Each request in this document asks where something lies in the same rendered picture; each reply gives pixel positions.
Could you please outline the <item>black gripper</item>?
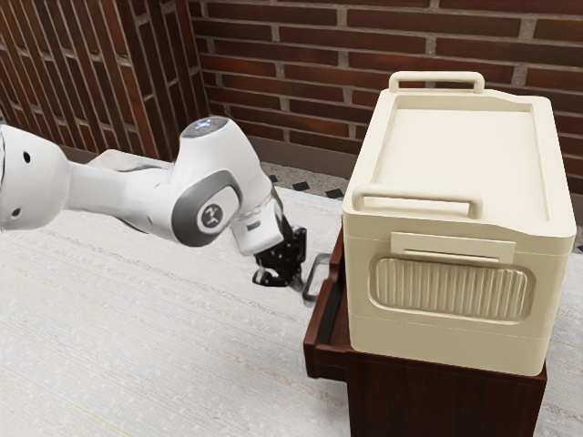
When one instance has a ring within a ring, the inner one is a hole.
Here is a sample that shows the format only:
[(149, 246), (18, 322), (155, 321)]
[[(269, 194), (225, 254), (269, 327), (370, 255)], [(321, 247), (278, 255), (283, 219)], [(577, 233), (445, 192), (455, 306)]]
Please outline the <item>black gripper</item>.
[(259, 268), (253, 274), (252, 282), (262, 287), (279, 287), (280, 278), (268, 271), (271, 269), (277, 275), (287, 275), (287, 287), (302, 292), (302, 263), (306, 260), (307, 229), (294, 229), (285, 217), (278, 221), (278, 225), (283, 241), (255, 256)]

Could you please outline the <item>dark brown drawer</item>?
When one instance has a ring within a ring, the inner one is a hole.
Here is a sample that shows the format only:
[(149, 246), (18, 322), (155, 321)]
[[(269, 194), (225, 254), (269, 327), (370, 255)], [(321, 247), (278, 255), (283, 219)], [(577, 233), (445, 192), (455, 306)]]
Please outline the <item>dark brown drawer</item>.
[(320, 287), (303, 340), (306, 373), (313, 379), (346, 381), (350, 349), (343, 231), (328, 261), (329, 274)]

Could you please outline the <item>cream box with lid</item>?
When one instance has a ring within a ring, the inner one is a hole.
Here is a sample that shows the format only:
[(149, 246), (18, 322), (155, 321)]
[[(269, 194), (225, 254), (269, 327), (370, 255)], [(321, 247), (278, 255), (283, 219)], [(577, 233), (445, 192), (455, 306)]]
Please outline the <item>cream box with lid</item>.
[(350, 343), (538, 375), (576, 233), (547, 98), (393, 73), (343, 198)]

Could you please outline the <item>dark brown wooden cabinet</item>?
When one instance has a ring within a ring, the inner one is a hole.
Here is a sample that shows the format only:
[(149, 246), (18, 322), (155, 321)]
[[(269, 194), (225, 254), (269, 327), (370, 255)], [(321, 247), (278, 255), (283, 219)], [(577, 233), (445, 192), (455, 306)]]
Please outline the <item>dark brown wooden cabinet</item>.
[(309, 376), (347, 385), (351, 437), (534, 437), (547, 374), (520, 376), (306, 346)]

